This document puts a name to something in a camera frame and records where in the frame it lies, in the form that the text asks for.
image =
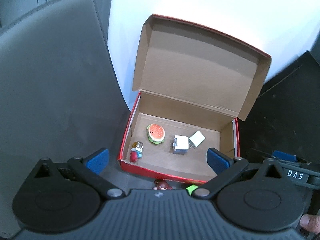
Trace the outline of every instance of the brown toy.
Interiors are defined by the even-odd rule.
[[[155,184],[156,187],[153,188],[154,190],[172,189],[172,187],[164,179],[156,179]]]

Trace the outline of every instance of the cardboard flap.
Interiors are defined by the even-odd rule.
[[[270,64],[268,54],[224,33],[152,15],[141,31],[133,90],[244,120]]]

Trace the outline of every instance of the toy burger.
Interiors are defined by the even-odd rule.
[[[164,142],[164,129],[162,126],[158,124],[151,124],[147,127],[148,139],[150,142],[154,144],[159,144]]]

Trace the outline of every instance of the ribbed plastic surface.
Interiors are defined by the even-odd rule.
[[[16,240],[303,240],[290,229],[275,234],[250,233],[226,223],[207,200],[186,190],[132,190],[106,203],[100,214],[78,230],[59,235],[22,231]]]

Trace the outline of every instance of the cardboard box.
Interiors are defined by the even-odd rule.
[[[133,79],[140,90],[118,156],[123,170],[157,179],[204,183],[216,176],[206,161],[215,147],[239,156],[236,117],[244,120],[255,102],[271,57],[216,30],[152,15],[142,27]],[[152,123],[165,130],[164,142],[148,141]],[[175,135],[197,130],[205,140],[185,155],[172,153]],[[131,163],[135,141],[143,157]]]

